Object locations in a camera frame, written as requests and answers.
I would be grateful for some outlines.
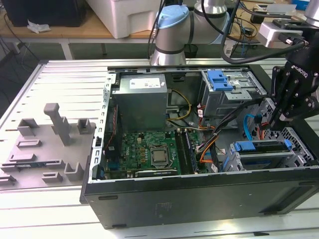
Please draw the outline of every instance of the white storage box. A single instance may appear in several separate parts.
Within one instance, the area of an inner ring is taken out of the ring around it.
[[[87,0],[114,38],[151,30],[160,0]]]

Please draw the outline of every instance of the aluminum work table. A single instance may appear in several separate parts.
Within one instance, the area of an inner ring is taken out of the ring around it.
[[[221,59],[187,60],[192,65],[225,65]],[[271,74],[285,59],[255,64]],[[43,113],[46,103],[59,103],[69,123],[79,118],[98,119],[108,67],[147,66],[148,60],[49,61],[38,65],[0,120],[0,163],[5,162],[16,141],[22,118],[52,124]],[[319,117],[307,120],[319,134]],[[104,230],[89,205],[79,202],[81,186],[0,192],[0,238],[319,238],[319,194],[287,215]]]

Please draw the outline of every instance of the black computer case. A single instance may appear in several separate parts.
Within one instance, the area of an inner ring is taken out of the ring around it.
[[[2,0],[14,26],[27,26],[28,20],[50,26],[80,26],[85,18],[85,0]]]

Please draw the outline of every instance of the green circuit board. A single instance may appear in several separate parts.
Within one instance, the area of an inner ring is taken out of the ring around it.
[[[193,149],[199,144],[198,135],[195,131],[188,132]],[[154,150],[165,150],[168,156],[168,164],[154,166],[152,157]],[[175,169],[181,174],[178,153],[175,143],[174,131],[169,132],[143,132],[126,133],[123,135],[120,170],[154,170]]]

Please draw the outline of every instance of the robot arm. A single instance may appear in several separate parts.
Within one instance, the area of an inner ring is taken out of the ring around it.
[[[225,0],[204,0],[205,12],[219,29],[227,24]],[[184,65],[185,44],[210,44],[219,33],[206,21],[201,1],[189,11],[186,6],[170,5],[159,14],[156,31],[156,49],[151,57],[152,65]]]
[[[284,67],[273,69],[271,96],[276,109],[269,123],[274,130],[288,121],[319,114],[319,1],[310,1],[305,16],[306,21],[264,22],[258,35],[270,48],[305,42],[303,48],[286,55]]]

